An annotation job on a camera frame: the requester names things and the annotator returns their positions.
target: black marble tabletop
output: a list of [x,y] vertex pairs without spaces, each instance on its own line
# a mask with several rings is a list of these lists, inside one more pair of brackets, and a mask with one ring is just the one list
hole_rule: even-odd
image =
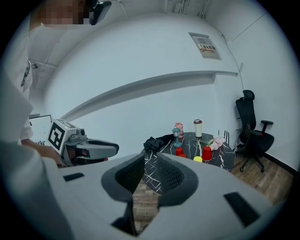
[[[213,135],[202,133],[202,137],[200,139],[196,139],[195,133],[184,133],[182,149],[187,159],[183,158],[183,161],[189,161],[189,159],[193,160],[196,156],[202,156],[203,148],[206,146],[205,142],[212,138]],[[170,141],[168,144],[162,147],[159,152],[175,155],[175,141],[176,140]],[[162,191],[160,186],[160,179],[156,168],[156,162],[158,158],[155,154],[153,154],[153,151],[151,150],[144,150],[143,152],[145,154],[145,171],[142,179],[146,183],[146,185],[153,191],[161,194]],[[219,149],[212,152],[212,160],[203,161],[203,163],[219,166],[231,172],[234,163],[233,151],[227,143],[223,143],[223,145]]]

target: white shirt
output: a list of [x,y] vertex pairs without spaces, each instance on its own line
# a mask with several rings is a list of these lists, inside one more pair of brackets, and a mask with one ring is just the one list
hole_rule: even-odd
[[[2,71],[8,76],[13,85],[22,93],[28,101],[29,90],[32,84],[31,66],[28,61],[30,16],[20,25],[11,39],[1,61]],[[20,140],[33,136],[29,119],[27,119]]]

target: wooden floor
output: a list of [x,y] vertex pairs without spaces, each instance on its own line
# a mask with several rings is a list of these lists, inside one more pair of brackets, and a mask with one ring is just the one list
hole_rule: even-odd
[[[292,186],[293,176],[264,157],[261,158],[261,161],[265,166],[264,173],[260,172],[261,168],[254,159],[251,159],[245,166],[244,171],[240,172],[243,159],[237,156],[232,174],[261,192],[270,203],[276,205],[287,198]],[[138,185],[133,195],[135,227],[138,232],[141,232],[156,216],[159,196],[159,194],[148,188],[143,181]]]

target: person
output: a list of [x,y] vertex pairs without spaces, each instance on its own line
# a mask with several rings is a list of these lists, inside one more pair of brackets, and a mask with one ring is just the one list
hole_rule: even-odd
[[[28,61],[29,32],[39,26],[57,27],[59,25],[83,24],[89,14],[89,0],[47,0],[40,4],[21,24],[5,51],[1,68],[13,85],[28,100],[32,84],[31,65]],[[34,148],[40,156],[53,159],[59,166],[65,166],[60,155],[50,146],[39,145],[30,138],[33,132],[27,119],[19,144]]]

